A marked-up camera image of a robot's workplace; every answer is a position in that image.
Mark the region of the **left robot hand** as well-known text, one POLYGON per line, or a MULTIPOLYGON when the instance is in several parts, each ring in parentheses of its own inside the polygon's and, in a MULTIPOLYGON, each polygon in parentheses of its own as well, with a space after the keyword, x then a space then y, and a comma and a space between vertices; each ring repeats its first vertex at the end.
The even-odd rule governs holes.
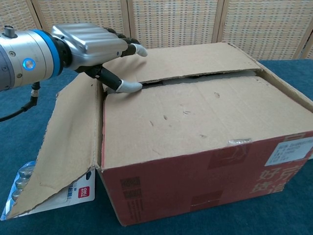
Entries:
POLYGON ((52 27, 51 35, 60 39, 70 50, 66 67, 84 72, 118 93, 135 93, 142 89, 138 82, 127 82, 103 67, 119 57, 139 55, 146 57, 147 49, 134 38, 126 37, 109 27, 93 23, 64 23, 52 27))

